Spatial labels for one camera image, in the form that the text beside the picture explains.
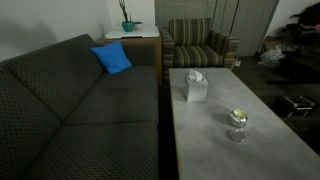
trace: gray sofa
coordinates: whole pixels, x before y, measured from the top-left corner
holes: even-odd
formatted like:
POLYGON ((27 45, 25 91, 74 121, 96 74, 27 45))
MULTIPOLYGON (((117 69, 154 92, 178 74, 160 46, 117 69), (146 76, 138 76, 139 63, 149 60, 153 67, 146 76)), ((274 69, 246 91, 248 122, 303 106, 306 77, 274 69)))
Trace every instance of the gray sofa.
POLYGON ((88 35, 0 63, 0 179, 158 179, 151 45, 109 75, 88 35))

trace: armchair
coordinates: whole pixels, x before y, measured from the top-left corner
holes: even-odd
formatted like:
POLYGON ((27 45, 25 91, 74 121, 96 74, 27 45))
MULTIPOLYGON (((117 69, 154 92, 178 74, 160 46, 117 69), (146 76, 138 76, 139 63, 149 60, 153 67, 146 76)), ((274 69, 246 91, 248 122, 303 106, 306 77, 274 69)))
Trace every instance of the armchair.
POLYGON ((233 69, 239 40, 210 29, 211 19, 171 19, 162 36, 163 84, 169 68, 227 67, 233 69))

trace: floor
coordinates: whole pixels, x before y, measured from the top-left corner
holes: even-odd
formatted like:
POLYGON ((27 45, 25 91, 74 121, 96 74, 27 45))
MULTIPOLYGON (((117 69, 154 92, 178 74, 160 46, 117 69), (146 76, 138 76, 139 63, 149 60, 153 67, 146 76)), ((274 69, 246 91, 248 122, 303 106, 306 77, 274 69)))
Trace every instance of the floor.
MULTIPOLYGON (((254 92, 267 106, 272 107, 277 97, 286 95, 309 96, 320 102, 320 84, 269 84, 268 80, 285 80, 285 77, 274 73, 270 68, 259 64, 257 57, 242 57, 240 67, 235 67, 234 74, 254 92)), ((160 179, 178 179, 176 161, 176 149, 174 128, 172 123, 172 111, 170 102, 170 90, 159 89, 159 155, 160 155, 160 179)), ((310 126, 320 127, 320 108, 311 116, 281 118, 296 134, 303 137, 310 126)))

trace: wall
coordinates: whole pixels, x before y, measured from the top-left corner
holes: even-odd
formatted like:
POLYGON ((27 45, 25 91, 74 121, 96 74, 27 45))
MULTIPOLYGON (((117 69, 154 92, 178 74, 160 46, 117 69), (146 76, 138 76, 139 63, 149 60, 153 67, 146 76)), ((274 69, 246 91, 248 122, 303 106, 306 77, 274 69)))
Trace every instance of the wall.
POLYGON ((107 0, 0 0, 0 61, 80 34, 110 30, 107 0))
MULTIPOLYGON (((118 0, 106 0, 113 30, 122 29, 121 22, 124 21, 122 10, 118 0)), ((144 26, 155 26, 154 0, 126 0, 126 12, 128 19, 141 21, 144 26)))
POLYGON ((305 8, 318 2, 319 0, 280 0, 268 28, 267 35, 276 36, 282 27, 298 21, 298 18, 290 18, 290 16, 300 14, 305 8))

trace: coffee table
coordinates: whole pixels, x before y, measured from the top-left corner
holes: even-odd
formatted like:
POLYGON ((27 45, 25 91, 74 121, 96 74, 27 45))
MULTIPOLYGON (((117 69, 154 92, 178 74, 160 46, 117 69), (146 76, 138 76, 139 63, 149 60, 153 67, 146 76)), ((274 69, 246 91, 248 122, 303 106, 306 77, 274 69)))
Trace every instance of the coffee table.
POLYGON ((207 79, 206 101, 187 102, 188 69, 170 69, 171 100, 180 179, 320 179, 320 158, 229 69, 195 69, 207 79), (248 113, 244 128, 228 122, 236 108, 248 113), (240 129, 243 142, 229 131, 240 129))

